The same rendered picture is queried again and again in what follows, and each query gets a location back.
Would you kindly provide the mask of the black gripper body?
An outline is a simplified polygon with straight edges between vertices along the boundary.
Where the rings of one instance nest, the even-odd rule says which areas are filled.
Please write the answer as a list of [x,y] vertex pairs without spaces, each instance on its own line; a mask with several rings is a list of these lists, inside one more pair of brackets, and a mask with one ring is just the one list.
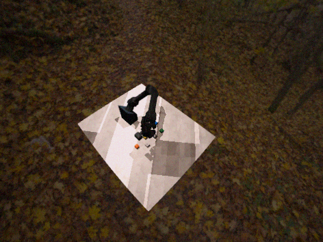
[[[151,127],[150,127],[150,128],[151,128]],[[153,129],[155,129],[155,128],[156,128],[156,124],[154,124],[152,128],[153,128]],[[152,128],[151,128],[151,129],[152,129]],[[143,136],[142,136],[142,132],[137,132],[137,133],[135,133],[135,134],[134,134],[134,137],[135,137],[138,141],[140,141],[140,140],[143,138]]]

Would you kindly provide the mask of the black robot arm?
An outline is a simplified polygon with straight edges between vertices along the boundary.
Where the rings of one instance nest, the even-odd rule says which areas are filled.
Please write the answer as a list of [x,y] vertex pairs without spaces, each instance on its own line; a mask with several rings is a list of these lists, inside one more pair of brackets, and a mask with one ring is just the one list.
[[[148,137],[150,139],[156,133],[155,129],[151,130],[150,128],[150,127],[153,127],[156,121],[155,108],[157,104],[157,97],[159,96],[156,88],[154,88],[152,85],[147,85],[145,87],[145,91],[143,91],[137,97],[130,98],[127,101],[128,104],[125,109],[127,111],[132,112],[133,108],[138,105],[139,101],[148,95],[151,95],[151,99],[150,99],[150,103],[149,103],[149,107],[148,107],[148,111],[146,112],[146,115],[142,116],[141,127],[142,127],[142,136]],[[152,122],[152,124],[148,122]]]

